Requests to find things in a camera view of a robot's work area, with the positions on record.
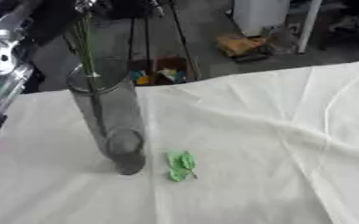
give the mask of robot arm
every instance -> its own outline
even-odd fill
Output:
[[[42,46],[82,17],[91,0],[11,1],[0,17],[0,116],[22,92],[32,74],[25,52]]]

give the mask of wrinkled fabric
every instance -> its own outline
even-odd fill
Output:
[[[122,177],[67,91],[0,132],[0,223],[359,223],[359,63],[141,87],[149,164]],[[166,178],[190,151],[199,179]]]

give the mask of green leaf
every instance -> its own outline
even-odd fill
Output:
[[[167,153],[167,161],[172,169],[178,170],[185,168],[182,165],[181,156],[182,154],[177,151],[170,151]]]
[[[169,171],[169,179],[172,181],[175,181],[175,182],[180,182],[180,181],[184,180],[188,174],[189,174],[189,171],[187,171],[185,169],[178,169],[178,170],[171,169]]]
[[[194,157],[192,156],[192,154],[189,153],[189,151],[185,151],[184,153],[182,153],[182,155],[180,156],[181,162],[182,162],[182,166],[191,171],[192,169],[194,169],[194,167],[196,167],[196,162],[194,161]]]

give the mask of plant stem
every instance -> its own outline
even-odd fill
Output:
[[[199,179],[199,177],[197,177],[197,175],[194,173],[194,171],[192,171],[192,170],[188,170],[188,171],[190,172],[190,174],[192,174],[192,176],[194,176],[195,179]]]

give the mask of white appliance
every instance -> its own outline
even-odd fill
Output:
[[[242,33],[258,36],[263,28],[285,22],[290,0],[234,0],[233,19]]]

